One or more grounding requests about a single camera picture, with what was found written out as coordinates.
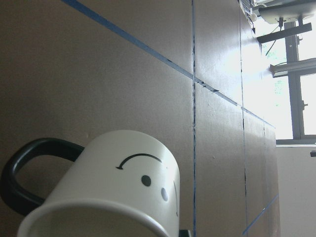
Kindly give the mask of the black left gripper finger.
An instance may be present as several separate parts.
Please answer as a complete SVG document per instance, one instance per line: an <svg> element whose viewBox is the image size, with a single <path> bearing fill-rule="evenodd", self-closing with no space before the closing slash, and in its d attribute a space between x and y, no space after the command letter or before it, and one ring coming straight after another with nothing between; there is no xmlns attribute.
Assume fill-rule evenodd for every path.
<svg viewBox="0 0 316 237"><path fill-rule="evenodd" d="M190 230L179 230L178 237L191 237L191 231Z"/></svg>

